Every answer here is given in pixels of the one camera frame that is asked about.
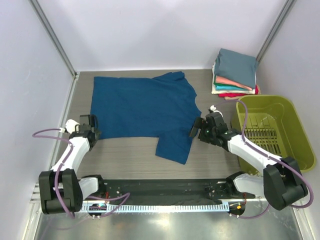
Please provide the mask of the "blue t shirt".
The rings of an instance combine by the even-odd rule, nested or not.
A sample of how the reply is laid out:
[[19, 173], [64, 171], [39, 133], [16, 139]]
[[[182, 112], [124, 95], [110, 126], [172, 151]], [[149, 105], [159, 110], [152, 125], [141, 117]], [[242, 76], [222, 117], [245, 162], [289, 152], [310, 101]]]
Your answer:
[[189, 132], [201, 116], [196, 97], [181, 71], [153, 78], [96, 76], [90, 113], [100, 139], [157, 138], [155, 155], [184, 165], [193, 141]]

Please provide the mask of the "olive green plastic basket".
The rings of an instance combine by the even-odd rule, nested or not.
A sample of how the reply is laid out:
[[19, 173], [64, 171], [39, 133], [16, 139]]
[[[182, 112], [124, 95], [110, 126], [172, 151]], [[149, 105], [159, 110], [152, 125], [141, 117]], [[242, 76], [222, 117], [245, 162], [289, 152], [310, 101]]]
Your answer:
[[293, 103], [279, 95], [247, 95], [237, 102], [231, 127], [254, 144], [282, 158], [293, 157], [305, 173], [316, 165], [316, 156]]

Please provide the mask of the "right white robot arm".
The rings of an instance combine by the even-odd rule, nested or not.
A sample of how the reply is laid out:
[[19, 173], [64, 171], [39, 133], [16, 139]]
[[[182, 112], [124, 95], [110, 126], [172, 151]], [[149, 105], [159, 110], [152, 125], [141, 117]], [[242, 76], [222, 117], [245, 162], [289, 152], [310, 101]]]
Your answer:
[[314, 193], [301, 174], [298, 162], [292, 157], [282, 158], [251, 142], [240, 131], [228, 128], [219, 111], [210, 112], [205, 118], [197, 117], [189, 134], [202, 142], [222, 147], [252, 165], [261, 176], [237, 173], [225, 185], [231, 198], [242, 193], [265, 197], [280, 211], [309, 196], [306, 208], [313, 203]]

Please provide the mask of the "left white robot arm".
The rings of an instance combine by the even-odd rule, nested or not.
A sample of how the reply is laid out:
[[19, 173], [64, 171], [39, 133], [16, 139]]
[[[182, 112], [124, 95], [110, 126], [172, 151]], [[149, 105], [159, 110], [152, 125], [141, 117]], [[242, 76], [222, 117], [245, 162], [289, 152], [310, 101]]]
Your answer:
[[107, 191], [101, 175], [88, 175], [81, 179], [77, 171], [84, 156], [97, 143], [101, 132], [94, 114], [81, 115], [79, 121], [69, 119], [57, 128], [68, 138], [55, 137], [67, 144], [60, 159], [48, 171], [39, 174], [38, 185], [41, 210], [46, 215], [66, 213], [74, 217], [82, 208], [83, 200], [93, 197], [101, 200]]

